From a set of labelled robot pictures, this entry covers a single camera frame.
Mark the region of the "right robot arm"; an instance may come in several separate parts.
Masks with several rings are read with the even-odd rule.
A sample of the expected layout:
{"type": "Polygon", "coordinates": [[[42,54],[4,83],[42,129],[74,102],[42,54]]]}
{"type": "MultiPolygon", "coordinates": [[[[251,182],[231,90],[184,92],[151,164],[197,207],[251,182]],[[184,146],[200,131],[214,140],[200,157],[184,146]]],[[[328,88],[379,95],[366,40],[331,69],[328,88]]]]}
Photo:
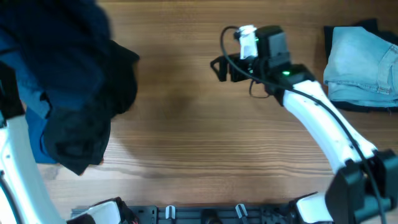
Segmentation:
{"type": "Polygon", "coordinates": [[[334,173],[325,192],[290,202],[289,223],[362,223],[397,207],[397,156],[362,137],[326,97],[302,64],[293,64],[279,26],[233,27],[237,54],[224,53],[210,66],[222,82],[261,84],[312,135],[334,173]]]}

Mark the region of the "dark blue shorts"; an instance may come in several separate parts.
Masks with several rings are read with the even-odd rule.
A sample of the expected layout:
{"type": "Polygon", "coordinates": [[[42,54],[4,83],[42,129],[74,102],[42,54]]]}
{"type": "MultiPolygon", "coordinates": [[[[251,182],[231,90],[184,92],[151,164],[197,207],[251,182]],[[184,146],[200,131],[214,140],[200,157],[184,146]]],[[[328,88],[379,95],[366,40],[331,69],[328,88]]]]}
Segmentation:
{"type": "Polygon", "coordinates": [[[98,94],[110,37],[96,1],[1,1],[1,60],[17,70],[22,100],[42,119],[98,94]]]}

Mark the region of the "black polo shirt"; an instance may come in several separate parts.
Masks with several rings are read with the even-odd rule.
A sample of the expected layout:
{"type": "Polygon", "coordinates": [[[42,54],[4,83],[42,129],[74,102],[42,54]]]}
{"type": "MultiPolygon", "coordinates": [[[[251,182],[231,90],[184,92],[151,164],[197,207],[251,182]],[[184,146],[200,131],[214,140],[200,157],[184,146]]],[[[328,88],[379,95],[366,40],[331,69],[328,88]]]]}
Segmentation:
{"type": "Polygon", "coordinates": [[[105,81],[99,91],[78,110],[57,108],[43,132],[48,155],[76,175],[102,163],[111,120],[127,112],[137,96],[135,74],[140,57],[113,40],[109,49],[103,66],[105,81]]]}

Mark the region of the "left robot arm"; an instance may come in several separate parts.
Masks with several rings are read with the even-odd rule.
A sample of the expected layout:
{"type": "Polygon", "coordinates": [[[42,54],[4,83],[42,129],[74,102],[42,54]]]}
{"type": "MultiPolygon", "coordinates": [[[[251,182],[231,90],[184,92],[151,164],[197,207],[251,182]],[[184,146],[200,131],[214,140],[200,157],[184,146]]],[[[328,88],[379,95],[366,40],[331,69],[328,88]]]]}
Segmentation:
{"type": "Polygon", "coordinates": [[[14,70],[1,63],[1,191],[16,223],[122,223],[114,200],[69,220],[52,203],[29,141],[25,110],[14,70]]]}

